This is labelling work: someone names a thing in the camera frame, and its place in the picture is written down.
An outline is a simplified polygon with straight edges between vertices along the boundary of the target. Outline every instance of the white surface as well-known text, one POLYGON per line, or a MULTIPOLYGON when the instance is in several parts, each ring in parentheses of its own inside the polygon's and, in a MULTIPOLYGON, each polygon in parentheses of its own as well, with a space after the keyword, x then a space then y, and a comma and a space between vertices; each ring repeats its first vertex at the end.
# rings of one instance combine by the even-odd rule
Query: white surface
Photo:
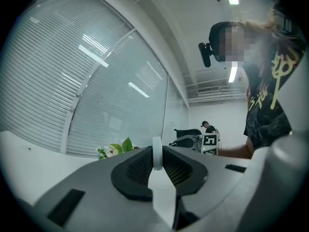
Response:
POLYGON ((105 1, 113 6, 113 8, 115 8, 124 18, 126 18, 126 20, 128 20, 133 27, 136 28, 144 40, 153 49, 165 69, 170 74, 182 98, 188 106, 187 93, 180 68, 170 47, 153 21, 142 10, 142 8, 138 4, 135 4, 132 0, 105 1))
POLYGON ((294 73, 278 92, 278 102, 294 131, 309 130, 308 58, 308 51, 306 51, 294 73))
POLYGON ((207 121, 219 130, 222 147, 235 147, 245 144, 247 136, 243 135, 246 125, 247 101, 226 101, 222 104, 210 102, 191 105, 189 110, 189 128, 201 128, 202 121, 207 121))
POLYGON ((163 168, 152 170, 148 188, 153 191, 153 208, 171 228, 173 226, 176 208, 176 189, 163 168))
POLYGON ((153 137, 153 167, 155 171, 162 170, 163 151, 161 137, 153 137))
POLYGON ((97 159, 60 154, 3 131, 0 160, 1 171, 13 194, 33 205, 51 187, 97 159))

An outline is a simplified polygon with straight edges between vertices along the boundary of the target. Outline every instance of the black slot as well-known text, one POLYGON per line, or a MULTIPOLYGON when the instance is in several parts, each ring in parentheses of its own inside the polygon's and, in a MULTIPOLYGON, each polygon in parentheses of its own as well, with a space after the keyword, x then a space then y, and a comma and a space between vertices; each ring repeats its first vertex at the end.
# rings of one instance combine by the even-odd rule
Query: black slot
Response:
POLYGON ((55 224, 63 227, 70 215, 73 213, 77 204, 82 199, 84 191, 71 189, 67 195, 56 205, 47 216, 55 224))
POLYGON ((236 166, 236 165, 233 165, 233 164, 228 164, 228 165, 225 166, 225 168, 229 169, 229 170, 236 171, 236 172, 240 172, 240 173, 244 173, 247 169, 245 167, 240 167, 240 166, 236 166))
POLYGON ((183 229, 197 220, 199 220, 199 217, 192 212, 187 212, 184 207, 183 200, 181 198, 177 198, 174 223, 172 227, 173 230, 177 231, 183 229))

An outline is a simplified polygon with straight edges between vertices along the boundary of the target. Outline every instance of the person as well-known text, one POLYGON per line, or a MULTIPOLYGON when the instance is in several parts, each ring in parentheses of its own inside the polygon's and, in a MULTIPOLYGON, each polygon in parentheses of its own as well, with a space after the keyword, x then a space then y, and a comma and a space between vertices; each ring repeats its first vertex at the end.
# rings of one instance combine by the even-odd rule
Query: person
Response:
POLYGON ((206 128, 206 133, 216 133, 215 127, 210 125, 207 121, 203 121, 201 127, 206 128))
POLYGON ((306 45, 285 35, 273 12, 265 24, 221 22, 211 28, 209 41, 218 61, 237 61, 247 76, 246 144, 218 148, 218 155, 250 159, 260 147, 270 146, 291 131, 277 101, 278 91, 294 72, 306 45))

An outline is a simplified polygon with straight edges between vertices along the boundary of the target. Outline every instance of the yellow graphic print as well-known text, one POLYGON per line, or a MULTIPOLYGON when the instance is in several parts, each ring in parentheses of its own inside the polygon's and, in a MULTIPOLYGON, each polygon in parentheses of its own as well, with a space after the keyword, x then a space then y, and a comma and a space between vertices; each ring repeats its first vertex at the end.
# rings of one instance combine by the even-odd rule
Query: yellow graphic print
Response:
POLYGON ((275 55, 275 59, 272 61, 272 63, 274 64, 274 66, 271 67, 271 73, 272 76, 277 79, 276 81, 276 86, 275 86, 275 91, 274 91, 274 97, 272 100, 272 103, 270 105, 270 109, 273 110, 275 108, 275 104, 277 101, 277 96, 278 96, 278 91, 279 91, 279 87, 280 87, 280 79, 282 76, 288 75, 292 69, 293 69, 293 65, 295 65, 299 58, 298 55, 293 51, 290 50, 290 52, 294 55, 294 60, 292 60, 289 55, 285 55, 286 60, 284 60, 284 56, 283 54, 278 55, 278 51, 276 52, 275 55), (283 67, 287 65, 288 68, 283 71, 283 67))
POLYGON ((261 92, 259 92, 259 94, 257 95, 258 99, 257 102, 255 102, 255 97, 252 97, 250 100, 250 107, 249 107, 249 111, 251 110, 251 108, 253 108, 254 105, 259 104, 260 109, 262 108, 262 101, 265 99, 267 95, 267 87, 264 88, 261 92))
MULTIPOLYGON (((278 91, 279 91, 279 87, 280 87, 281 77, 286 76, 289 73, 291 73, 291 71, 293 69, 293 65, 297 64, 298 60, 299 60, 298 55, 293 50, 291 50, 291 49, 289 49, 289 50, 292 53, 292 55, 294 56, 294 60, 292 60, 289 57, 289 55, 285 55, 286 60, 284 60, 284 55, 283 54, 279 55, 278 51, 277 51, 275 58, 272 61, 272 63, 274 65, 271 67, 271 73, 272 73, 272 76, 277 81, 276 81, 276 86, 275 86, 275 90, 274 90, 273 100, 272 100, 272 103, 270 105, 271 110, 273 110, 275 108, 275 104, 276 104, 277 96, 278 96, 278 91)), ((259 105, 259 107, 261 109, 262 108, 262 101, 265 99, 266 96, 267 96, 267 87, 259 92, 259 94, 257 95, 257 97, 258 97, 257 101, 255 101, 255 97, 251 97, 249 111, 257 104, 259 105)))

